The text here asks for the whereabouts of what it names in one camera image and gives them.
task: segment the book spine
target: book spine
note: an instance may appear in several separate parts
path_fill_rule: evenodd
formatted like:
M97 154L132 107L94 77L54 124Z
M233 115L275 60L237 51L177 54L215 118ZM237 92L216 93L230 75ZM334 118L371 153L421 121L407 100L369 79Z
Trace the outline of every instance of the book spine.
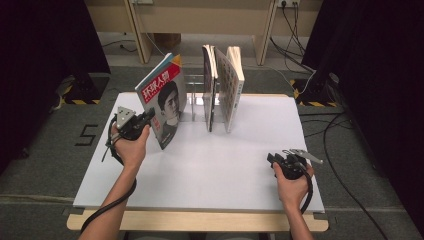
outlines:
M232 113L231 113L231 118L228 122L227 132L231 132L233 121L234 121L234 118L236 116L236 112L237 112L237 109L238 109L238 104L240 102L240 97L241 97L241 93L242 93L242 90L243 90L243 85L244 85L244 81L239 81L238 88L237 88L237 94L236 94L236 97L234 99L234 105L233 105L233 109L232 109Z

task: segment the electrical socket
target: electrical socket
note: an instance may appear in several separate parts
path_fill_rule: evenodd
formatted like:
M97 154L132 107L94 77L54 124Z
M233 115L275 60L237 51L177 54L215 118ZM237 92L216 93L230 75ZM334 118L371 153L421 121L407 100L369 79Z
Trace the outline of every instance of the electrical socket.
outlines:
M277 7L282 7L282 2L286 2L286 8L294 8L294 4L297 3L299 7L300 0L278 0Z

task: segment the black cable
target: black cable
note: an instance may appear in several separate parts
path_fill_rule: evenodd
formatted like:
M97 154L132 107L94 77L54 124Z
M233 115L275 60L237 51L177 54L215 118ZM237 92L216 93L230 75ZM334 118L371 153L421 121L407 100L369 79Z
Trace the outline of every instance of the black cable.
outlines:
M129 50L128 48L126 48L126 47L124 47L124 45L119 45L119 47L120 48L122 48L122 49L125 49L125 50L127 50L128 52L135 52L135 51L137 51L137 48L136 49L134 49L134 50Z
M299 33L297 32L297 21L299 20L299 5L297 4L297 2L293 3L294 4L294 32L296 33L296 39L297 42L299 43L299 50L302 53L302 56L304 54L304 52L306 51L306 49L303 47L302 43L299 40Z
M345 126L342 126L342 125L339 125L340 127L343 127L343 128L346 128L346 129L353 129L353 128L348 128L348 127L345 127ZM304 136L304 138L308 138L308 137L312 137L312 136L315 136L315 135L318 135L318 134L320 134L320 133L323 133L325 130L322 130L322 131L319 131L319 132L316 132L316 133L311 133L311 134L309 134L309 135L305 135Z
M282 10L283 10L283 16L284 16L284 18L286 19L286 22L287 22L287 24L289 25L289 29L290 29L290 31L291 31L291 33L292 33L292 35L291 35L291 37L290 37L290 41L291 41L291 39L294 39L293 41L296 43L296 45L299 47L299 49L303 49L303 46L302 46L302 44L300 43L300 41L299 41L299 38L297 37L297 35L296 35L296 33L295 33L295 30L292 28L292 26L291 26L291 24L290 24L290 21L289 21L289 19L287 18L287 16L286 16L286 13L284 12L284 9L285 9L285 7L283 7L282 8ZM296 22L297 20L296 20L296 10L295 10L295 26L297 27L297 22Z
M330 126L333 124L333 122L340 117L341 115L343 115L343 113L335 116L333 118L333 120L331 120L331 122L327 125L327 127L324 130L324 136L323 136L323 143L324 143L324 151L325 151L325 156L327 158L328 164L330 164L331 170L333 171L334 175L336 176L337 180L340 182L340 184L342 185L342 187L346 190L346 192L349 194L349 196L352 197L352 199L359 205L359 207L362 209L362 211L364 211L364 213L368 216L368 218L373 222L373 224L375 225L375 227L378 229L378 231L381 233L381 235L383 236L384 239L388 239L386 234L384 234L383 230L381 229L381 227L378 225L378 223L374 220L374 218L371 216L371 214L365 209L365 207L359 202L359 200L349 191L349 189L347 188L347 186L343 183L343 181L341 180L339 174L337 173L336 169L333 166L333 163L331 162L330 156L328 154L328 150L327 150L327 142L326 142L326 136L327 136L327 131L330 128Z
M305 169L303 169L303 168L300 168L300 169L302 170L303 175L305 175L305 177L306 177L306 181L307 181L307 183L308 183L308 196L306 197L305 202L303 203L303 206L302 206L302 208L300 209L300 212L303 214L303 213L305 213L306 209L307 209L307 208L308 208L308 206L309 206L309 203L311 202L312 195L313 195L313 193L314 193L314 188L313 188L313 186L312 186L312 178L311 178L311 176L309 175L309 173L307 173L307 172L306 172L306 170L305 170Z
M274 45L274 47L277 49L277 51L282 54L284 57L288 58L290 61L292 61L293 63L295 63L296 65L298 65L299 67L305 69L306 71L308 71L309 73L312 73L313 71L311 69L309 69L308 67L302 65L301 63L299 63L296 59L294 59L292 56L288 55L287 53L285 53L286 50L284 50L283 48L281 48L280 46L278 46L275 42L274 39L272 37L269 38L269 40L271 40L272 44Z
M119 40L119 41L114 41L114 42L110 42L110 43L107 43L105 45L102 45L102 47L107 47L109 45L112 45L112 44L115 44L115 43L119 43L119 42L135 42L135 40Z
M339 126L339 127L345 128L345 129L354 129L353 127L347 127L347 126L344 126L344 125L341 124L341 123L344 123L344 122L347 122L347 121L350 121L350 119L346 119L346 120L341 121L341 122L333 123L333 125L331 127ZM307 123L307 122L325 122L325 123L329 123L330 121L319 120L319 119L312 119L312 120L301 121L301 123Z
M108 130L108 138L106 140L106 151L103 155L102 158L102 162L106 156L106 153L108 151L108 149L110 149L112 156L116 158L116 160L118 160L122 165L124 165L124 162L122 161L121 157L119 157L119 155L116 152L116 149L114 148L114 144L121 139L121 136L118 136L116 139L112 139L112 135L111 135L111 129L113 126L113 123L115 123L117 120L117 115L115 114L115 116L110 120L109 123L109 130ZM134 179L134 183L131 186L130 190L128 190L127 193L124 194L124 196L120 197L118 200L109 203L108 205L98 209L96 212L94 212L89 218L87 218L87 220L85 220L84 224L81 227L81 233L84 232L84 230L87 228L87 226L94 220L96 219L98 216L102 215L103 213L105 213L106 211L118 206L119 204L121 204L122 202L124 202L125 200L127 200L135 191L137 187L137 180Z
M324 115L339 115L339 114L343 114L344 112L340 112L340 113L303 113L303 114L299 114L299 117L303 117L303 116L324 116Z
M110 204L108 204L108 205L100 208L95 213L93 213L89 218L87 218L87 220L85 220L84 224L81 227L81 233L83 233L84 230L87 228L88 224L90 224L98 216L102 215L106 211L108 211L108 210L110 210L110 209L118 206L119 204L121 204L122 202L124 202L125 200L127 200L131 196L131 194L134 193L136 187L137 187L137 180L134 180L134 183L131 186L131 189L124 196L122 196L118 200L116 200L114 202L111 202Z

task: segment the magazine cover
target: magazine cover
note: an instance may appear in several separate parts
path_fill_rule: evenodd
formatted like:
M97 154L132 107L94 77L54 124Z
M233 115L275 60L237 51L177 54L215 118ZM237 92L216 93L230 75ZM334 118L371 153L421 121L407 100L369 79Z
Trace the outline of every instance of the magazine cover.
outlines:
M204 78L203 105L205 108L206 128L209 132L212 132L216 79L218 78L216 72L214 46L203 45L202 51Z
M151 124L161 149L177 132L180 115L187 103L187 91L180 55L168 53L135 87L145 111L154 108Z

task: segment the white board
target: white board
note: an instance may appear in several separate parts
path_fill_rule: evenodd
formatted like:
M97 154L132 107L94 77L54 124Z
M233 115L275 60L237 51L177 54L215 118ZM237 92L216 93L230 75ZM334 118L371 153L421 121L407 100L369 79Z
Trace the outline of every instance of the white board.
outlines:
M119 94L118 106L143 112L135 93ZM184 114L191 114L191 107ZM122 170L106 151L107 128L99 140L81 187L76 207L99 207ZM165 150L153 132L147 155L137 175L138 186L129 208L156 210L281 211L277 182L268 153L306 149L302 125L293 98L242 95L231 133L223 123L207 132L204 122L181 122ZM324 212L313 177L314 195L308 211Z

